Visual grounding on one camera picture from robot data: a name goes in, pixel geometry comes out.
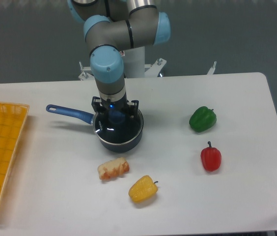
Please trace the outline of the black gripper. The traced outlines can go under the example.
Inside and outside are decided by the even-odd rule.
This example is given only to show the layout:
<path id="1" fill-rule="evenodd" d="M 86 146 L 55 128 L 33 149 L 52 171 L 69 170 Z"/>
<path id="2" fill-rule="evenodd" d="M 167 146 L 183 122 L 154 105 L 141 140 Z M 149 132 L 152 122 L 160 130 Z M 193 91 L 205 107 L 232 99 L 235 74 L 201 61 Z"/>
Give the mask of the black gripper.
<path id="1" fill-rule="evenodd" d="M 139 101 L 132 100 L 128 101 L 126 97 L 122 97 L 118 101 L 112 102 L 111 100 L 101 97 L 94 96 L 91 101 L 91 106 L 95 113 L 108 113 L 112 112 L 119 112 L 123 114 L 129 114 L 129 116 L 136 118 L 138 116 L 139 111 Z"/>

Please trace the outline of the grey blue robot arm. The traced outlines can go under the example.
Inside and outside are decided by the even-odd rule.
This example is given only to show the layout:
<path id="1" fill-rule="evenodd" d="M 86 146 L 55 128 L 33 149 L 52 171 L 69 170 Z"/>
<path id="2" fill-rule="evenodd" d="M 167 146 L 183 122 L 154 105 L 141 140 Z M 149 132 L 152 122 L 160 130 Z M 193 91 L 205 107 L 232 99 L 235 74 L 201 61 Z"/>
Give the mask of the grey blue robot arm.
<path id="1" fill-rule="evenodd" d="M 152 0 L 69 0 L 71 14 L 83 22 L 83 36 L 100 101 L 97 113 L 109 110 L 137 116 L 138 102 L 126 96 L 120 52 L 167 42 L 169 17 Z"/>

